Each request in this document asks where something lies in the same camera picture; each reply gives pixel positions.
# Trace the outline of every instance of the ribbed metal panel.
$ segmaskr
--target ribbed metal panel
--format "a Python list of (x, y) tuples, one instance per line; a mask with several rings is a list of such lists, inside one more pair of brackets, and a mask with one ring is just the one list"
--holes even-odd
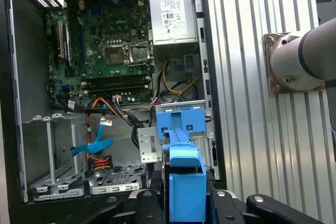
[(334, 223), (325, 92), (269, 95), (262, 37), (318, 25), (315, 0), (208, 0), (228, 189)]

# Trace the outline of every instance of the blue plastic bracket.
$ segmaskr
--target blue plastic bracket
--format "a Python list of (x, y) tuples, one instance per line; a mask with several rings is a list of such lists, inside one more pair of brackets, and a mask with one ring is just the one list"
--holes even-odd
[(90, 155), (93, 155), (93, 154), (96, 154), (97, 152), (102, 151), (103, 149), (110, 146), (111, 144), (113, 144), (112, 139), (100, 141), (101, 135), (103, 133), (103, 129), (104, 129), (104, 125), (100, 124), (95, 141), (91, 144), (84, 144), (84, 145), (71, 149), (71, 154), (75, 156), (80, 152), (88, 151)]
[(194, 109), (192, 106), (182, 107), (180, 111), (158, 112), (156, 121), (159, 140), (163, 140), (164, 132), (174, 129), (181, 129), (187, 136), (206, 130), (204, 109)]
[(199, 173), (169, 174), (170, 222), (205, 222), (206, 170), (198, 147), (181, 129), (167, 131), (171, 167), (195, 167)]

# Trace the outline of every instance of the white connector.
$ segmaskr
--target white connector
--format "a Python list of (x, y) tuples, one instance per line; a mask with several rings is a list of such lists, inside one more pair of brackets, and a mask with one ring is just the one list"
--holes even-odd
[(114, 100), (116, 100), (116, 101), (121, 101), (121, 95), (114, 95), (114, 96), (112, 96), (112, 100), (114, 101)]

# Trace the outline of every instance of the wire bundle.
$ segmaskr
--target wire bundle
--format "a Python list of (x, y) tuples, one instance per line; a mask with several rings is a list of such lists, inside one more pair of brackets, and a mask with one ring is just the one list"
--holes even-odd
[(120, 108), (119, 100), (113, 99), (114, 106), (122, 116), (122, 118), (133, 128), (131, 139), (132, 143), (139, 149), (138, 128), (145, 128), (142, 121), (140, 121), (135, 115), (130, 112), (123, 111)]

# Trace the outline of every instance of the green circuit board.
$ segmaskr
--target green circuit board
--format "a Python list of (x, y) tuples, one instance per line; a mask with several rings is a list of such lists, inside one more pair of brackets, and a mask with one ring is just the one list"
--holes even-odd
[[(122, 53), (123, 46), (148, 40), (145, 8), (103, 10), (98, 15), (71, 10), (45, 15), (50, 103), (71, 100), (90, 106), (97, 96), (116, 94), (122, 95), (121, 104), (149, 102), (153, 67), (128, 66)], [(143, 80), (148, 84), (134, 84)]]
[(98, 15), (79, 15), (85, 58), (83, 75), (88, 78), (151, 74), (146, 65), (127, 66), (122, 47), (148, 40), (147, 15), (144, 6), (103, 10)]

